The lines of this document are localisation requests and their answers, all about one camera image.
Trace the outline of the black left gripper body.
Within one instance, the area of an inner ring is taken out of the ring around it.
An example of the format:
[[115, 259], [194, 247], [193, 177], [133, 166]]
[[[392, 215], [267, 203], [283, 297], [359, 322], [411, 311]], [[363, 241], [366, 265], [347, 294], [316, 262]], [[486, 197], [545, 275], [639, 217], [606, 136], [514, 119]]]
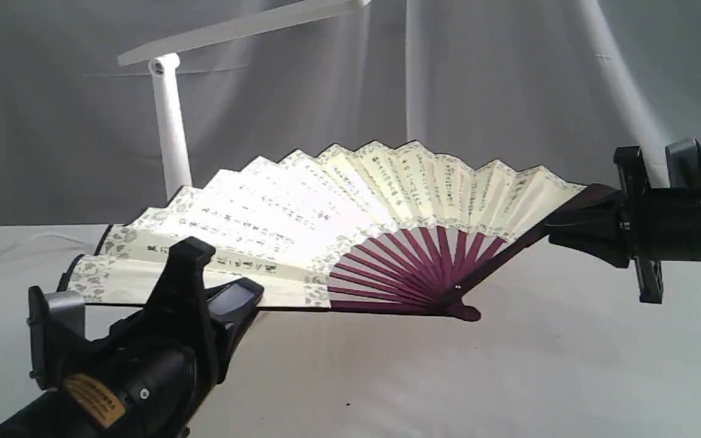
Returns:
[[216, 383], [204, 267], [215, 249], [189, 237], [170, 247], [141, 310], [66, 357], [44, 391], [34, 437], [187, 437]]

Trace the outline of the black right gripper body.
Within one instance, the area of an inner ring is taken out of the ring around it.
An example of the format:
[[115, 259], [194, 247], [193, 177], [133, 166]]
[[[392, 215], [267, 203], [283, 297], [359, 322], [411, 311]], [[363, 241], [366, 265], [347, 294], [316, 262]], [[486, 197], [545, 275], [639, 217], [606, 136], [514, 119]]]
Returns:
[[613, 161], [621, 182], [619, 220], [635, 262], [640, 302], [662, 303], [662, 261], [701, 262], [701, 192], [654, 188], [639, 146], [619, 147]]

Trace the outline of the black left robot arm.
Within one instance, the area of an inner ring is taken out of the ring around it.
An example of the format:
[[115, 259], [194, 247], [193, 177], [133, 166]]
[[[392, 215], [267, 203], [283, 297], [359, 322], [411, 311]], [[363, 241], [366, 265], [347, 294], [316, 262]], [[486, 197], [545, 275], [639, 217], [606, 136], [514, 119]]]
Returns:
[[30, 376], [42, 394], [0, 424], [0, 437], [188, 436], [264, 294], [246, 277], [206, 288], [215, 252], [194, 237], [174, 244], [142, 308], [97, 340], [85, 335], [77, 293], [30, 287]]

